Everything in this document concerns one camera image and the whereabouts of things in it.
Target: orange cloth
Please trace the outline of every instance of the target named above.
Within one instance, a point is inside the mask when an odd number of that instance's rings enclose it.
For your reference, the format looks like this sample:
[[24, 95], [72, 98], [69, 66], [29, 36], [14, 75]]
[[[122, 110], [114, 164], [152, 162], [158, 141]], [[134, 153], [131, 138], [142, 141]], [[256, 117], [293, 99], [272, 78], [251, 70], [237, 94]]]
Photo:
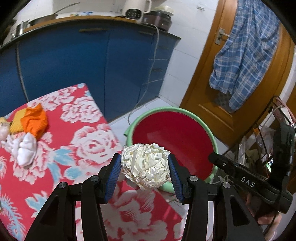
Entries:
[[25, 116], [20, 121], [24, 132], [30, 132], [36, 140], [41, 138], [48, 126], [47, 117], [41, 104], [34, 108], [27, 108]]

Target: door handle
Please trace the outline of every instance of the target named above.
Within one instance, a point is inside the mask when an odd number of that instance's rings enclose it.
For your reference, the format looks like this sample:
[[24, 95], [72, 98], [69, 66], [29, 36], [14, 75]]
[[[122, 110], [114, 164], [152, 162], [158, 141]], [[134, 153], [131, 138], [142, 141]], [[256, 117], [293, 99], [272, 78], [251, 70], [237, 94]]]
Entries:
[[92, 31], [107, 31], [109, 30], [108, 28], [84, 28], [84, 29], [79, 29], [79, 32], [92, 32]]
[[154, 35], [154, 33], [149, 33], [149, 32], [143, 32], [143, 31], [138, 31], [140, 34], [148, 34], [148, 35]]
[[222, 39], [223, 36], [230, 37], [229, 34], [225, 33], [225, 29], [219, 28], [218, 32], [217, 32], [217, 37], [216, 37], [216, 40], [215, 40], [215, 44], [220, 45], [221, 39]]

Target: saucepan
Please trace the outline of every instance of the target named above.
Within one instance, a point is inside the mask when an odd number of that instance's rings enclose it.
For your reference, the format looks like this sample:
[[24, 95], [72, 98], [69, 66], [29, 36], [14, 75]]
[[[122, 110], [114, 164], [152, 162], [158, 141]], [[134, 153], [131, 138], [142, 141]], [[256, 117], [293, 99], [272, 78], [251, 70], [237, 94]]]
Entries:
[[51, 15], [46, 15], [46, 16], [43, 16], [43, 17], [40, 17], [40, 18], [36, 18], [36, 19], [33, 19], [32, 21], [29, 22], [28, 26], [31, 27], [35, 24], [38, 24], [38, 23], [42, 23], [42, 22], [45, 22], [45, 21], [49, 21], [49, 20], [53, 20], [53, 19], [56, 19], [57, 18], [57, 13], [66, 9], [66, 8], [69, 8], [71, 6], [74, 6], [76, 4], [79, 4], [80, 2], [76, 2], [76, 3], [73, 3], [73, 4], [70, 4], [66, 7], [63, 7], [61, 8], [60, 10], [56, 11], [55, 13], [51, 14]]
[[53, 13], [51, 15], [46, 15], [46, 16], [43, 16], [43, 17], [40, 17], [40, 18], [36, 18], [36, 19], [31, 20], [30, 22], [29, 22], [29, 20], [21, 22], [19, 25], [17, 25], [16, 32], [15, 32], [15, 34], [12, 34], [12, 37], [15, 38], [15, 37], [20, 36], [21, 34], [23, 34], [24, 29], [27, 28], [27, 27], [30, 27], [30, 26], [33, 26], [35, 24], [42, 23], [42, 22], [45, 22], [45, 21], [56, 19], [58, 12], [66, 9], [66, 8], [69, 8], [71, 6], [74, 6], [76, 4], [79, 4], [79, 3], [80, 2], [70, 4], [70, 5], [66, 6], [66, 7], [61, 8], [60, 10], [56, 11], [55, 13]]

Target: blue plaid towel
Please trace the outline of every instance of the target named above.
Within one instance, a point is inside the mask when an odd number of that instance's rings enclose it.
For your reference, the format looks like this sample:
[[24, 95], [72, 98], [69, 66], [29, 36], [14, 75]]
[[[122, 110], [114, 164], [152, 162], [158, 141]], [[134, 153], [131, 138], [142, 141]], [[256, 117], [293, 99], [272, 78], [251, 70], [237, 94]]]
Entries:
[[279, 20], [261, 0], [238, 0], [230, 37], [216, 55], [210, 86], [238, 110], [263, 79], [279, 41]]

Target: cabinet door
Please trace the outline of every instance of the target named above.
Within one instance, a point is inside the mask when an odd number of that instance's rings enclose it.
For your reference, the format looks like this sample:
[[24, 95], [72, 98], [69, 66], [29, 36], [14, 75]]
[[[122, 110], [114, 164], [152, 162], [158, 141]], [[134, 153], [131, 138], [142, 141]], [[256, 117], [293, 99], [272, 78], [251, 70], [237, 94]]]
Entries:
[[104, 70], [109, 30], [106, 24], [57, 26], [20, 43], [20, 62], [30, 100], [86, 83], [104, 112]]
[[115, 119], [133, 109], [147, 81], [152, 35], [141, 27], [115, 28], [110, 33], [105, 74], [105, 117]]
[[15, 47], [0, 53], [0, 116], [26, 103], [16, 67]]
[[[156, 59], [170, 59], [172, 56], [172, 52], [174, 50], [176, 39], [173, 37], [170, 37], [168, 35], [165, 35], [163, 33], [160, 33], [159, 35], [159, 42], [156, 50]], [[154, 50], [157, 42], [157, 33], [153, 36], [152, 41], [152, 49], [150, 52], [150, 59], [153, 59], [154, 57]]]
[[[150, 100], [155, 99], [158, 97], [161, 86], [163, 84], [163, 79], [165, 77], [166, 70], [168, 68], [168, 60], [163, 60], [163, 59], [157, 59], [155, 60], [155, 63], [152, 67], [151, 75], [149, 78], [149, 85], [147, 85], [147, 81], [143, 83], [141, 87], [141, 92], [139, 95], [139, 105], [145, 104]], [[149, 65], [148, 65], [148, 72], [150, 71], [150, 68], [153, 64], [153, 60], [149, 60]]]

